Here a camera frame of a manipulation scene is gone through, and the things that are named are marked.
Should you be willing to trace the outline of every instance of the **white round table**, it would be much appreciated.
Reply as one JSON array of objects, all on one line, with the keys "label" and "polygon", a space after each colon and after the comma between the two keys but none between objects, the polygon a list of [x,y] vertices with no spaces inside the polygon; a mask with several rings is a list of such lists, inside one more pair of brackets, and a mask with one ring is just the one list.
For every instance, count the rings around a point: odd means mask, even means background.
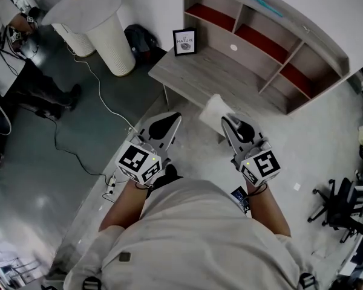
[{"label": "white round table", "polygon": [[61,0],[43,18],[42,25],[62,24],[84,33],[110,71],[129,74],[136,63],[117,17],[121,0]]}]

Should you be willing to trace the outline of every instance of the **white cable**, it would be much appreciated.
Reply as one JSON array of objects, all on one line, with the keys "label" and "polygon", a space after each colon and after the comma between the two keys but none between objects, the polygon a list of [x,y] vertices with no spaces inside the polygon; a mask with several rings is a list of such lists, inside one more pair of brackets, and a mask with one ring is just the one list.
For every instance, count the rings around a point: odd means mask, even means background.
[{"label": "white cable", "polygon": [[102,101],[102,103],[103,103],[103,105],[105,105],[105,107],[109,110],[109,112],[110,113],[112,113],[112,114],[114,114],[114,115],[117,115],[117,116],[119,116],[119,117],[121,117],[122,119],[124,119],[125,121],[126,121],[126,123],[128,124],[128,125],[130,125],[131,126],[131,128],[133,129],[133,130],[135,130],[136,132],[137,132],[137,130],[135,129],[135,127],[134,126],[132,126],[132,124],[123,116],[123,115],[120,115],[120,114],[118,114],[118,113],[116,113],[116,112],[113,112],[107,105],[106,105],[106,103],[104,102],[104,100],[102,99],[102,97],[101,97],[101,81],[99,80],[99,78],[98,78],[98,76],[96,76],[95,75],[95,73],[91,70],[91,68],[90,68],[90,66],[89,66],[89,64],[86,62],[86,61],[78,61],[78,60],[76,60],[75,59],[75,54],[74,53],[72,53],[71,52],[71,50],[68,48],[68,46],[67,46],[67,49],[69,50],[69,52],[73,55],[73,58],[74,58],[74,61],[75,62],[79,62],[79,63],[86,63],[87,64],[87,67],[89,68],[89,71],[92,73],[92,75],[94,75],[95,76],[95,78],[98,80],[98,95],[99,95],[99,98],[101,99],[101,101]]},{"label": "white cable", "polygon": [[7,114],[6,114],[6,113],[3,111],[3,109],[1,108],[1,106],[0,106],[0,111],[2,112],[2,114],[3,114],[3,115],[4,115],[4,117],[5,117],[5,119],[7,120],[8,125],[10,126],[10,131],[9,131],[7,134],[1,133],[1,132],[0,132],[0,134],[1,134],[1,135],[5,135],[5,136],[10,135],[10,133],[11,133],[11,131],[12,131],[11,121],[10,121],[10,119],[8,118]]}]

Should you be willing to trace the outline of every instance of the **shelf unit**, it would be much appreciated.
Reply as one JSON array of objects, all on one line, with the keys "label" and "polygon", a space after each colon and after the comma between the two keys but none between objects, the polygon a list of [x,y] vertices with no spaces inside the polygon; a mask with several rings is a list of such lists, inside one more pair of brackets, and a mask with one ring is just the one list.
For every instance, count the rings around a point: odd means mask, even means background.
[{"label": "shelf unit", "polygon": [[240,0],[185,0],[185,28],[197,29],[198,44],[252,71],[260,96],[289,114],[337,83],[345,65],[272,17]]}]

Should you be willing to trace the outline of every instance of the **person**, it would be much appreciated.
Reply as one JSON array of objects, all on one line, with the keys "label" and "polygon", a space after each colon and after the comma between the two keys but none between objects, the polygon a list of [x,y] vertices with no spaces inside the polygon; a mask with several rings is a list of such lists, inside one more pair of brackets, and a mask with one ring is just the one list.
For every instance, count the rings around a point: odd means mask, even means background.
[{"label": "person", "polygon": [[70,92],[61,91],[51,77],[11,47],[9,28],[24,35],[34,33],[27,17],[11,0],[0,0],[0,95],[32,111],[39,111],[52,119],[59,119],[62,111],[73,110],[80,96],[80,86]]},{"label": "person", "polygon": [[[248,218],[213,183],[171,169],[173,178],[163,178],[167,184],[157,185],[147,203],[145,186],[126,184],[64,289],[317,287],[313,266],[290,238],[267,185],[249,198]],[[256,187],[246,184],[251,195]]]}]

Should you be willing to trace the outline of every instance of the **white shirt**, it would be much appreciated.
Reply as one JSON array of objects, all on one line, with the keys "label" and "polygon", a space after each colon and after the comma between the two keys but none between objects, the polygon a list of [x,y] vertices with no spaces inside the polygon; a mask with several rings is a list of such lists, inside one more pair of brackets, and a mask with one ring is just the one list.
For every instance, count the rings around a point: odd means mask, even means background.
[{"label": "white shirt", "polygon": [[[4,27],[19,13],[21,13],[21,11],[11,2],[11,0],[0,0],[0,32],[2,34],[4,32]],[[5,41],[3,50],[11,53],[7,41]],[[25,62],[5,53],[2,53],[2,55],[7,63],[16,70],[12,73],[0,55],[0,94],[3,97],[16,80],[17,76],[15,74],[20,74],[22,71]]]},{"label": "white shirt", "polygon": [[302,289],[300,275],[315,275],[291,238],[246,217],[209,181],[182,178],[151,197],[134,225],[99,233],[65,290],[82,289],[90,276],[110,290]]}]

